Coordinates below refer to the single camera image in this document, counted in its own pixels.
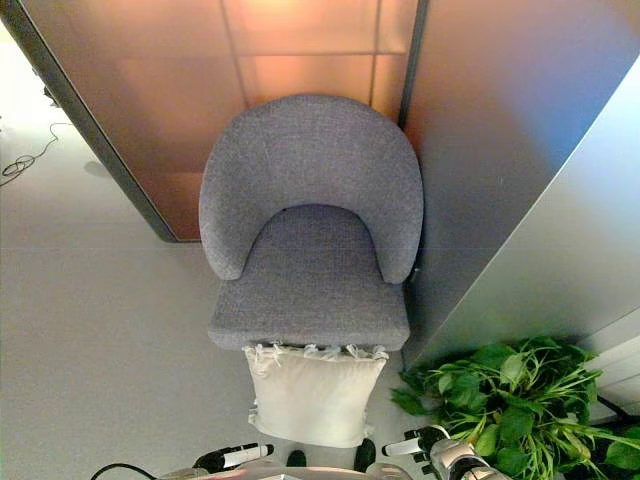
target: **chair backrest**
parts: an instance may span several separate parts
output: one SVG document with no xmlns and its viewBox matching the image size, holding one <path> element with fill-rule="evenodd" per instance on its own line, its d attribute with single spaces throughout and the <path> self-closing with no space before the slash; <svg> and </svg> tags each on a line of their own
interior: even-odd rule
<svg viewBox="0 0 640 480">
<path fill-rule="evenodd" d="M 218 140 L 200 192 L 207 258 L 240 278 L 253 241 L 284 208 L 324 204 L 360 217 L 382 277 L 409 274 L 422 228 L 418 161 L 402 131 L 343 97 L 295 95 L 238 115 Z"/>
</svg>

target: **gray wall panel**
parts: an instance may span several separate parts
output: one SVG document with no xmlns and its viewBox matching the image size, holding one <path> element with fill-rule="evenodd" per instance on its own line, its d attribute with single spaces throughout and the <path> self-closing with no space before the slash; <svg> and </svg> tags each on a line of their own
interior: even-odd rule
<svg viewBox="0 0 640 480">
<path fill-rule="evenodd" d="M 640 306 L 640 59 L 422 358 L 583 337 Z"/>
<path fill-rule="evenodd" d="M 425 234 L 415 361 L 564 163 L 640 50 L 640 2 L 431 0 L 406 131 Z M 465 328 L 476 328 L 466 325 Z"/>
</svg>

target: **floor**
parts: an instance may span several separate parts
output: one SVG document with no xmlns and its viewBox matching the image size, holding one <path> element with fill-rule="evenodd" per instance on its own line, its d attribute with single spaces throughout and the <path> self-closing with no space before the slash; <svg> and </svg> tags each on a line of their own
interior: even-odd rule
<svg viewBox="0 0 640 480">
<path fill-rule="evenodd" d="M 9 40 L 0 32 L 3 167 L 68 121 Z M 78 132 L 53 128 L 60 140 L 0 190 L 4 478 L 90 478 L 111 462 L 160 475 L 254 441 L 284 460 L 299 445 L 247 423 L 243 354 L 207 337 L 220 281 L 201 246 L 160 241 Z M 400 368 L 393 354 L 369 402 L 378 447 L 424 424 L 389 401 Z M 353 462 L 353 449 L 303 449 L 310 465 Z M 408 457 L 391 463 L 421 477 Z"/>
</svg>

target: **metal frame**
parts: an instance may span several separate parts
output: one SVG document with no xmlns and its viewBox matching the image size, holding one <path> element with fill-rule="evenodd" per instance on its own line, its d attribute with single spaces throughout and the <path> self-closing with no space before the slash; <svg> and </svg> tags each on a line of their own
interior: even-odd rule
<svg viewBox="0 0 640 480">
<path fill-rule="evenodd" d="M 178 242 L 179 239 L 147 194 L 138 185 L 96 119 L 73 88 L 24 7 L 18 0 L 0 0 L 0 17 L 73 125 L 153 231 L 166 242 Z"/>
<path fill-rule="evenodd" d="M 398 126 L 404 130 L 409 115 L 409 104 L 413 93 L 413 83 L 418 69 L 418 59 L 420 58 L 420 47 L 427 22 L 427 9 L 429 0 L 418 0 L 416 8 L 416 20 L 413 24 L 413 34 L 411 35 L 411 49 L 409 50 L 409 60 L 407 62 L 407 73 L 404 77 L 404 89 L 402 90 L 402 101 L 400 102 L 400 113 L 398 114 Z"/>
</svg>

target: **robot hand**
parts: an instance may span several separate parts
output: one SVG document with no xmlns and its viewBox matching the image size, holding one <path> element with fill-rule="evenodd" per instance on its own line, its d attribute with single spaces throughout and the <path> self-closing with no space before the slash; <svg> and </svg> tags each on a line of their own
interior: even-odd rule
<svg viewBox="0 0 640 480">
<path fill-rule="evenodd" d="M 439 480 L 511 480 L 489 466 L 476 454 L 473 446 L 449 438 L 446 430 L 438 425 L 405 433 L 407 440 L 382 448 L 387 456 L 414 454 L 414 459 L 430 461 L 424 473 L 433 472 Z"/>
</svg>

